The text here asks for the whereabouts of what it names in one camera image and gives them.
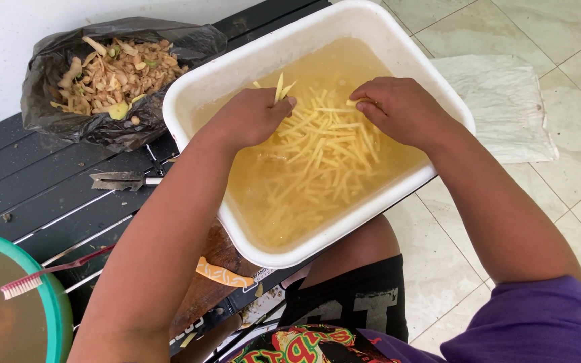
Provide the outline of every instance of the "purple t-shirt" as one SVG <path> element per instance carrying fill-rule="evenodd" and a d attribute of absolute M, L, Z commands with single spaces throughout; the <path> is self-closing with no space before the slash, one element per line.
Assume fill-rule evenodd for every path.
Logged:
<path fill-rule="evenodd" d="M 445 359 L 376 331 L 358 329 L 357 332 L 366 339 L 361 341 L 354 329 L 327 326 L 282 328 L 246 343 L 228 355 L 227 361 L 579 363 L 581 282 L 565 276 L 498 285 L 490 301 L 472 318 L 467 330 L 441 344 Z"/>

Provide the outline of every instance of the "toothbrush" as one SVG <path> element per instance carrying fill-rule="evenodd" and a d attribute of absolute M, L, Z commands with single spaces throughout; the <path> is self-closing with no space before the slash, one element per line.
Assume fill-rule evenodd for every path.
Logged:
<path fill-rule="evenodd" d="M 87 254 L 86 256 L 78 258 L 77 260 L 69 262 L 68 264 L 58 265 L 47 269 L 41 269 L 36 273 L 32 273 L 30 275 L 20 278 L 19 280 L 13 281 L 10 284 L 6 284 L 0 288 L 1 292 L 4 293 L 4 300 L 10 300 L 14 297 L 17 297 L 23 293 L 27 293 L 37 288 L 37 286 L 40 286 L 42 284 L 42 279 L 40 278 L 40 276 L 44 274 L 82 266 L 85 262 L 92 259 L 93 257 L 97 257 L 102 253 L 111 251 L 115 245 L 116 244 L 114 243 L 109 247 L 105 247 L 100 251 Z"/>

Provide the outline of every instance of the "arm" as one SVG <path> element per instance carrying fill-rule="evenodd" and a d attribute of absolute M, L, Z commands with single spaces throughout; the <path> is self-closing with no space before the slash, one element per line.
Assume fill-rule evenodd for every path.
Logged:
<path fill-rule="evenodd" d="M 351 95 L 363 97 L 377 102 L 361 102 L 358 109 L 380 130 L 427 153 L 495 283 L 564 275 L 581 281 L 580 265 L 553 222 L 413 79 L 376 78 Z"/>
<path fill-rule="evenodd" d="M 169 362 L 168 330 L 187 292 L 238 150 L 260 144 L 292 111 L 275 89 L 246 89 L 190 140 L 105 264 L 69 356 L 80 362 Z"/>

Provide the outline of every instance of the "tiled floor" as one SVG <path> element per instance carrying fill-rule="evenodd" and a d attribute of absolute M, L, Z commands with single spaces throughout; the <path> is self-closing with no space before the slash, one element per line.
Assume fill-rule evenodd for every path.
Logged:
<path fill-rule="evenodd" d="M 581 0 L 384 0 L 382 6 L 428 57 L 515 54 L 533 64 L 560 160 L 505 168 L 581 263 Z M 410 341 L 439 353 L 495 285 L 439 179 L 385 215 L 405 255 Z"/>

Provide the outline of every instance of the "person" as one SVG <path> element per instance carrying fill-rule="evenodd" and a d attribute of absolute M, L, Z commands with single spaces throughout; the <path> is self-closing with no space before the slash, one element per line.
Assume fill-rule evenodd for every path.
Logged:
<path fill-rule="evenodd" d="M 296 103 L 288 97 L 273 105 L 274 94 L 241 91 L 191 139 L 111 254 L 69 363 L 169 361 L 168 328 L 235 154 L 266 140 Z M 495 281 L 490 301 L 464 333 L 441 345 L 443 357 L 410 347 L 402 255 L 379 216 L 320 255 L 305 278 L 288 287 L 282 327 L 228 360 L 581 362 L 581 268 L 553 222 L 414 79 L 376 78 L 350 99 L 365 97 L 373 102 L 358 103 L 358 110 L 434 164 Z"/>

